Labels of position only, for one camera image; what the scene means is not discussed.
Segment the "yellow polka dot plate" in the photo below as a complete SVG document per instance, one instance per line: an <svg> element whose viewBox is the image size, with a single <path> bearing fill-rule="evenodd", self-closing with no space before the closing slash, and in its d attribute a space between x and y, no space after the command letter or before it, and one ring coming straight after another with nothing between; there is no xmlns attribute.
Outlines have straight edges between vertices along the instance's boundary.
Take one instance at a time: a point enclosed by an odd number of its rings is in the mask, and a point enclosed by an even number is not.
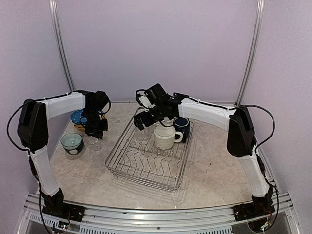
<svg viewBox="0 0 312 234"><path fill-rule="evenodd" d="M97 131L107 131L108 130L108 120L102 119L98 122L74 122L74 126L81 131L97 132Z"/></svg>
<svg viewBox="0 0 312 234"><path fill-rule="evenodd" d="M82 125L74 125L74 127L81 132L85 132L85 128Z"/></svg>

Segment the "pale striped bowl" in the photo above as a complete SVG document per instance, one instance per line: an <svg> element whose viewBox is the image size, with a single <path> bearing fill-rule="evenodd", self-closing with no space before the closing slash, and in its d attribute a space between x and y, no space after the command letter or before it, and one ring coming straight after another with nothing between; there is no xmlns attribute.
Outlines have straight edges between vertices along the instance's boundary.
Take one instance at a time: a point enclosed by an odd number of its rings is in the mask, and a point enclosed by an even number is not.
<svg viewBox="0 0 312 234"><path fill-rule="evenodd" d="M82 143L82 136L78 133L67 133L60 140L66 150L77 148Z"/></svg>

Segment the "teal and white bowl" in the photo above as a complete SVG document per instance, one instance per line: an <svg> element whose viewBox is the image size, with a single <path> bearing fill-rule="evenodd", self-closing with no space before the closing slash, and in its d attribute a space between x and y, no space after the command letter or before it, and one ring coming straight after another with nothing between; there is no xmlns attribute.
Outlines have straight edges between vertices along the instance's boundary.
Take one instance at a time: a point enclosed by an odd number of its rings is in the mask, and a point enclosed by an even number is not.
<svg viewBox="0 0 312 234"><path fill-rule="evenodd" d="M81 142L79 145L75 145L75 146L63 146L63 148L65 149L65 151L70 154L70 155L77 155L79 154L83 148L84 148L84 143Z"/></svg>

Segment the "blue polka dot plate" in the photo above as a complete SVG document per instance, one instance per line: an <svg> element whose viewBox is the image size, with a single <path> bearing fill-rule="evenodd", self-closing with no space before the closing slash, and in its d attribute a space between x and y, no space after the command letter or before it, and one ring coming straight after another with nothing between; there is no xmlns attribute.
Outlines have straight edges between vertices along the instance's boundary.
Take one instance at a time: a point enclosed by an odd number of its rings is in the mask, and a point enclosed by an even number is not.
<svg viewBox="0 0 312 234"><path fill-rule="evenodd" d="M76 110L71 113L70 120L74 123L82 122L98 122L102 119L106 119L105 114L102 111L91 110Z"/></svg>

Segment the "dark blue mug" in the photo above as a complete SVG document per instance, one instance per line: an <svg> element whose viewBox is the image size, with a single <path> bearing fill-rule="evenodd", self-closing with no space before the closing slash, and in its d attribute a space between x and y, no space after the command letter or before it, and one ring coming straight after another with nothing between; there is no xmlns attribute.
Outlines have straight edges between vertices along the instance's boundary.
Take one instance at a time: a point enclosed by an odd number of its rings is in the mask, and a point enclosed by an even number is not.
<svg viewBox="0 0 312 234"><path fill-rule="evenodd" d="M187 118L178 117L173 121L173 127L177 132L183 133L182 142L186 143L190 135L190 121Z"/></svg>

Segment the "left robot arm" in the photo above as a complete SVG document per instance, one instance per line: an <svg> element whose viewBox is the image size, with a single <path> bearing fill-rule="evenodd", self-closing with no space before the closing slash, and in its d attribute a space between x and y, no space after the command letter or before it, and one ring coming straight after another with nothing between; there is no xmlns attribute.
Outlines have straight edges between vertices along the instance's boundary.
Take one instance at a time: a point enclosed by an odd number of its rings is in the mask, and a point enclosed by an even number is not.
<svg viewBox="0 0 312 234"><path fill-rule="evenodd" d="M77 90L59 96L43 99L27 99L19 118L17 133L24 150L30 153L41 194L46 207L62 217L68 213L68 205L63 202L64 196L52 172L48 156L48 121L54 117L82 110L82 116L87 122L85 133L101 140L108 130L108 121L100 117L100 112L110 100L104 91Z"/></svg>

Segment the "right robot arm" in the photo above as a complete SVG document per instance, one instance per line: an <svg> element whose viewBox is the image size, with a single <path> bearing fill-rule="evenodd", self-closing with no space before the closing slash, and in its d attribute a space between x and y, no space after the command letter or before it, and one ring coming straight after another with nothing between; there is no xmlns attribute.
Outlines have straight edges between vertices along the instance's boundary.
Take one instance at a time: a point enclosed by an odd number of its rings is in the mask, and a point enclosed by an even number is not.
<svg viewBox="0 0 312 234"><path fill-rule="evenodd" d="M140 130L165 118L191 118L227 131L227 151L236 157L248 178L252 191L249 211L260 216L271 203L273 189L266 179L266 169L258 155L255 130L246 106L220 106L194 99L188 95L139 89L136 101L144 111L134 116Z"/></svg>

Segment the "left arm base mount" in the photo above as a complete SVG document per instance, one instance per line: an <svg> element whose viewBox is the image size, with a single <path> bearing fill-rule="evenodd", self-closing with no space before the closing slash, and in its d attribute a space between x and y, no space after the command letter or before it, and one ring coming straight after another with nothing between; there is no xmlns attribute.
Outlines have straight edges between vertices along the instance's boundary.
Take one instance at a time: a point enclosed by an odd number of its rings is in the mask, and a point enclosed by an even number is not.
<svg viewBox="0 0 312 234"><path fill-rule="evenodd" d="M68 221L81 222L85 213L85 208L80 205L65 203L60 209L44 206L42 211L44 214L50 216L66 219Z"/></svg>

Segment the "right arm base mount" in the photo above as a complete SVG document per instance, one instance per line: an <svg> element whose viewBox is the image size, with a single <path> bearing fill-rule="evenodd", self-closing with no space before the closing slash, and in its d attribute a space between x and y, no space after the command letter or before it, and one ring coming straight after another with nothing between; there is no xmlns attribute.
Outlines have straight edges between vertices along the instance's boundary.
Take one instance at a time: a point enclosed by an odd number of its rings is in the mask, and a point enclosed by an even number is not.
<svg viewBox="0 0 312 234"><path fill-rule="evenodd" d="M265 207L263 204L254 204L251 202L233 206L233 213L236 221L252 219L274 212L275 207L273 204L269 204Z"/></svg>

